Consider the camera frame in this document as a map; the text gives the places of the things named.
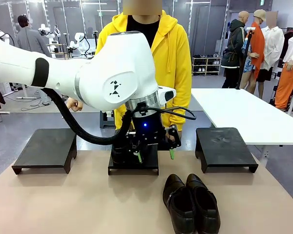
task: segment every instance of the orange scarf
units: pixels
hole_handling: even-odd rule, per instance
[[[258,53],[259,58],[252,58],[251,64],[256,67],[255,70],[255,79],[257,79],[260,65],[265,59],[264,50],[265,50],[265,38],[263,35],[262,30],[260,29],[259,25],[255,22],[253,22],[252,27],[256,28],[253,32],[252,39],[251,39],[251,49],[252,53]]]

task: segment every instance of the yellow hoodie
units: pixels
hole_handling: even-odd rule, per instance
[[[99,35],[96,53],[104,46],[107,36],[126,31],[127,19],[128,16],[123,14],[113,17],[112,22],[105,26]],[[166,15],[164,10],[151,51],[158,85],[174,88],[177,91],[177,96],[167,103],[167,107],[182,106],[187,108],[191,98],[192,80],[188,36],[184,28],[177,23],[177,19]],[[125,105],[114,111],[116,129],[121,127],[122,116],[125,112]],[[185,114],[183,110],[175,112]],[[176,124],[178,130],[181,131],[186,120],[182,117],[163,114],[162,121],[165,127]]]

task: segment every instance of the hoodie drawstring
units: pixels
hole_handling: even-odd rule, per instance
[[[168,35],[168,60],[167,60],[167,72],[170,73],[170,38],[169,38],[169,32]]]

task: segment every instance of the black t-shirt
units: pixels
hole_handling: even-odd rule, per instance
[[[135,21],[132,16],[128,16],[127,32],[139,31],[139,32],[143,33],[148,41],[148,44],[150,45],[150,48],[151,48],[159,25],[160,25],[159,20],[155,23],[142,24],[142,23]]]

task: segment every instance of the shoe rack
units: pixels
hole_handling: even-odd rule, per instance
[[[192,58],[192,75],[218,75],[221,57]]]

